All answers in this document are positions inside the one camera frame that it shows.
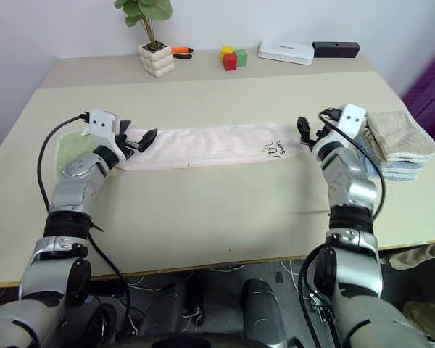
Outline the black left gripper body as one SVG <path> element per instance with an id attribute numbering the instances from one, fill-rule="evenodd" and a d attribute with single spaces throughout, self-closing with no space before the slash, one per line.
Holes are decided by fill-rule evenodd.
<path id="1" fill-rule="evenodd" d="M 117 160 L 129 160 L 134 153 L 134 151 L 127 146 L 128 136 L 126 131 L 130 124 L 130 120 L 121 120 L 118 117 L 115 118 L 114 154 Z"/>

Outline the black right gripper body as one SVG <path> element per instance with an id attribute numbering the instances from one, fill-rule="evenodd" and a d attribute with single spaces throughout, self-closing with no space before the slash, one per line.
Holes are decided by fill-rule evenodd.
<path id="1" fill-rule="evenodd" d="M 316 139 L 312 141 L 312 145 L 315 145 L 321 139 L 325 138 L 332 130 L 332 124 L 328 120 L 324 120 L 323 127 L 316 131 Z"/>

